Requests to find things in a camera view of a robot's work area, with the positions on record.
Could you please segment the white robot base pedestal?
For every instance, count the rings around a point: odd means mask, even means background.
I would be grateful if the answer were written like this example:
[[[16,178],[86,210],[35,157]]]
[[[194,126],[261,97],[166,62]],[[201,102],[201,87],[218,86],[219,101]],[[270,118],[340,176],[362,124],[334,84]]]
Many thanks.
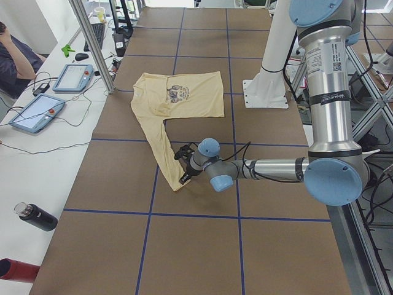
[[[290,0],[279,0],[274,10],[260,71],[243,81],[245,107],[287,109],[285,63],[292,52],[296,26],[289,17]]]

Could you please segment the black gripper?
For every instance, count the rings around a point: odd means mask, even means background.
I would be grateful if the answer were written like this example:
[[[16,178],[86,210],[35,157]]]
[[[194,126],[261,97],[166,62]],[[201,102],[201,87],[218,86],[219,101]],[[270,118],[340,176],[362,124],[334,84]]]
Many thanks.
[[[198,176],[200,174],[199,170],[194,169],[189,161],[185,161],[185,173],[179,179],[182,185],[185,185],[193,176]]]

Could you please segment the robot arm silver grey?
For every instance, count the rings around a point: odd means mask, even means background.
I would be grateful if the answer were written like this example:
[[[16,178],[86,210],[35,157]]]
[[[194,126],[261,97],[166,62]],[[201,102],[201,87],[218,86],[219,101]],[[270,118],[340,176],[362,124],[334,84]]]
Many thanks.
[[[296,159],[220,158],[219,143],[204,139],[184,156],[186,171],[180,183],[205,172],[215,191],[235,180],[267,179],[303,183],[316,200],[329,206],[355,201],[370,171],[351,127],[346,48],[359,40],[363,1],[279,1],[273,28],[291,22],[305,50],[313,144],[307,157]]]

